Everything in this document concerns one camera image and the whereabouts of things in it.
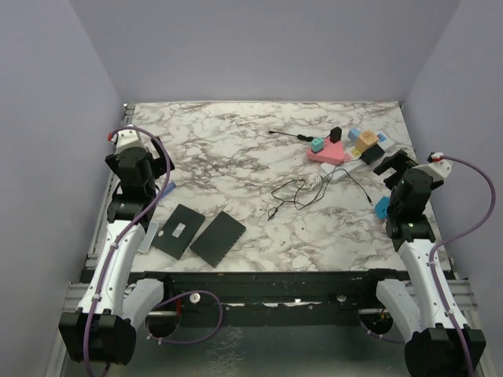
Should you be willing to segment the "blue plug adapter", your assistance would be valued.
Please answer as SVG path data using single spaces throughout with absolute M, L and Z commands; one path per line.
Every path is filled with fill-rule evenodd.
M 383 196 L 374 206 L 375 215 L 380 221 L 384 221 L 387 217 L 389 202 L 390 198 L 388 196 Z

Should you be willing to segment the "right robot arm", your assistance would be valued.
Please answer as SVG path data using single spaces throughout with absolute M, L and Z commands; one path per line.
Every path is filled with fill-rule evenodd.
M 371 307 L 384 305 L 405 343 L 406 367 L 411 376 L 472 376 L 486 347 L 480 330 L 473 329 L 451 293 L 435 240 L 424 215 L 431 193 L 443 185 L 452 171 L 452 158 L 432 153 L 419 165 L 403 150 L 374 169 L 385 179 L 391 196 L 386 209 L 386 231 L 401 258 L 414 293 L 403 282 L 386 278 L 361 288 L 362 301 Z

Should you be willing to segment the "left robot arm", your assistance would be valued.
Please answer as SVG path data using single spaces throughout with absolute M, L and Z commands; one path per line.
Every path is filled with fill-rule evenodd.
M 121 130 L 116 153 L 105 159 L 121 191 L 108 205 L 105 243 L 89 286 L 75 310 L 60 318 L 59 331 L 72 361 L 128 364 L 150 310 L 166 309 L 173 301 L 173 290 L 155 279 L 139 280 L 127 290 L 135 255 L 163 192 L 156 179 L 169 178 L 174 169 L 161 140 L 153 137 L 152 144 L 157 157 L 138 136 Z

